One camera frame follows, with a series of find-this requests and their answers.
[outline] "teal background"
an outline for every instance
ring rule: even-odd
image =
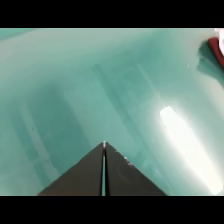
[[[168,195],[210,195],[159,112],[191,125],[223,180],[213,29],[0,29],[0,195],[36,195],[108,141]]]

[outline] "green tabletop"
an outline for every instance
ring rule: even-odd
[[[203,44],[213,35],[0,29],[0,195],[38,194],[103,141],[168,195],[221,195],[224,71]]]

